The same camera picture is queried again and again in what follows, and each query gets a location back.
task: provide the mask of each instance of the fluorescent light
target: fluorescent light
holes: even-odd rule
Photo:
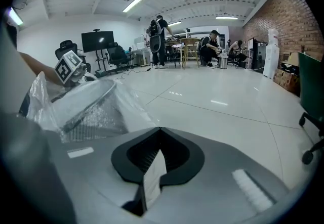
[[[137,3],[139,3],[141,0],[134,0],[133,2],[131,2],[128,7],[126,7],[123,12],[127,13],[132,7],[134,7]]]
[[[169,26],[176,25],[176,24],[181,24],[181,21],[169,24]]]
[[[234,20],[237,20],[237,17],[217,16],[216,19],[234,19]]]
[[[21,25],[23,22],[20,17],[17,15],[16,11],[13,8],[10,8],[9,16],[17,25]]]
[[[211,100],[212,103],[215,103],[215,104],[219,104],[219,105],[228,105],[228,104],[225,104],[225,103],[221,103],[221,102],[218,102],[218,101],[214,101],[214,100]]]

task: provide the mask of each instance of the cardboard box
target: cardboard box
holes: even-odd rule
[[[275,70],[275,73],[274,73],[274,76],[273,76],[273,82],[277,83],[278,85],[280,85],[280,82],[281,82],[281,73],[283,71],[281,69],[276,69]]]
[[[284,52],[282,54],[282,61],[288,61],[289,56],[290,56],[290,52]]]
[[[281,70],[293,74],[295,76],[299,76],[299,67],[282,62],[281,63]]]
[[[276,69],[273,82],[279,84],[289,92],[292,92],[298,96],[300,95],[299,77],[293,74],[285,72],[281,69]]]
[[[288,59],[283,62],[299,67],[298,52],[291,52]]]

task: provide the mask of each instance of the black office chair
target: black office chair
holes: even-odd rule
[[[69,51],[73,51],[76,55],[78,55],[77,51],[81,51],[81,50],[78,50],[77,44],[73,43],[71,40],[65,40],[60,43],[60,47],[55,51],[55,56],[58,60],[60,60],[61,57]],[[82,62],[86,65],[87,72],[91,73],[91,65],[90,63],[86,63],[86,57],[80,55],[78,56],[82,59]]]
[[[121,46],[116,42],[112,42],[108,46],[108,54],[109,54],[109,63],[115,65],[117,68],[115,72],[122,69],[127,69],[129,67],[129,62],[131,58],[128,58],[125,54],[125,51]]]
[[[301,84],[301,105],[307,111],[299,120],[299,125],[308,119],[319,130],[318,136],[324,136],[324,56],[319,62],[303,53],[299,53],[299,70]],[[308,165],[313,159],[313,152],[324,147],[321,139],[302,157],[302,162]]]

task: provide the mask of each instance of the white wall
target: white wall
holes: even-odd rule
[[[113,31],[114,41],[124,50],[134,45],[134,39],[144,34],[145,26],[139,21],[104,15],[78,15],[53,18],[44,23],[30,26],[18,33],[18,51],[27,53],[40,62],[54,67],[58,62],[54,51],[64,40],[71,40],[83,49],[81,33],[93,29]],[[91,72],[98,70],[95,52],[85,53]]]

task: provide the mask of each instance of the television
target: television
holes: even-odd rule
[[[112,31],[86,32],[81,34],[83,52],[99,51],[114,42]]]

